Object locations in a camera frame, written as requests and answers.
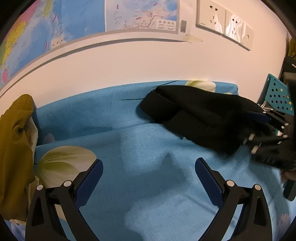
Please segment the map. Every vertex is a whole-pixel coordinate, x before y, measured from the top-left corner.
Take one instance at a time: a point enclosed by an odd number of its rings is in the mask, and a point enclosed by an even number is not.
[[[108,0],[106,28],[115,30],[176,31],[177,0]]]
[[[0,45],[0,90],[38,57],[89,35],[178,34],[179,0],[36,0]]]

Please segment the map border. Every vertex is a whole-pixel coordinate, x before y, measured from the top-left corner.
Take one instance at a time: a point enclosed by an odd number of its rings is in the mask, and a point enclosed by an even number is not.
[[[90,34],[87,36],[83,36],[81,38],[77,38],[74,39],[70,42],[64,43],[52,50],[49,50],[47,52],[45,52],[44,54],[39,55],[37,58],[33,59],[32,61],[30,61],[29,63],[27,63],[24,67],[22,67],[20,70],[18,70],[12,77],[10,77],[6,83],[0,88],[0,98],[15,84],[13,83],[12,86],[10,86],[6,91],[4,91],[4,93],[1,93],[1,91],[4,89],[4,87],[10,83],[12,81],[12,79],[14,79],[20,72],[22,72],[23,70],[25,70],[27,67],[29,67],[30,65],[32,65],[33,63],[35,63],[36,61],[38,61],[39,59],[43,58],[44,56],[59,50],[65,46],[68,46],[70,44],[73,43],[77,43],[86,39],[91,39],[91,38],[95,38],[95,37],[99,37],[99,36],[104,36],[104,35],[109,35],[109,34],[118,34],[118,33],[128,33],[128,32],[133,32],[133,33],[137,33],[137,32],[153,32],[153,33],[166,33],[166,34],[174,34],[174,35],[178,35],[179,33],[179,21],[180,21],[180,1],[181,0],[177,0],[177,23],[176,23],[176,31],[170,31],[170,30],[161,30],[161,29],[121,29],[121,30],[112,30],[112,31],[106,31],[106,22],[107,22],[107,18],[106,18],[106,0],[105,0],[105,6],[104,6],[104,18],[105,18],[105,31],[101,32],[101,33],[95,33],[95,34]]]

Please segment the yellow land area on map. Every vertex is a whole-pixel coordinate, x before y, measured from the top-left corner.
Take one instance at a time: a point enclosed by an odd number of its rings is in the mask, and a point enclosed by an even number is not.
[[[15,26],[8,34],[6,40],[2,43],[1,47],[3,49],[3,56],[0,56],[0,65],[4,66],[6,59],[8,58],[9,54],[13,46],[16,44],[18,38],[24,32],[26,27],[26,22],[20,22],[17,26]]]
[[[53,5],[54,0],[48,0],[47,3],[45,4],[45,7],[43,9],[43,16],[49,17],[49,14],[52,10],[52,5]]]

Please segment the blue bed sheet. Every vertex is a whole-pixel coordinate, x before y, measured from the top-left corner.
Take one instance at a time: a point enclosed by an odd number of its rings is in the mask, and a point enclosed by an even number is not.
[[[195,174],[203,157],[237,185],[262,186],[269,206],[273,240],[285,230],[283,216],[295,217],[295,202],[283,198],[279,171],[251,162],[242,146],[226,157],[198,146],[152,122],[138,107],[156,86],[186,81],[121,85],[72,96],[38,108],[33,119],[39,133],[35,163],[49,150],[73,145],[93,151],[104,164],[89,201],[80,208],[101,241],[196,241],[217,212]],[[216,92],[238,94],[236,85],[216,83]],[[48,134],[55,142],[43,144]],[[240,208],[228,229],[228,240]],[[61,221],[70,240],[67,223]]]

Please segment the perforated basket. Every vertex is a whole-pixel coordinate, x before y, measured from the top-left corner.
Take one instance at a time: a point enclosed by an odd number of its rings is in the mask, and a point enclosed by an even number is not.
[[[288,87],[272,74],[267,76],[269,82],[265,101],[275,110],[294,115],[294,106],[290,98]]]

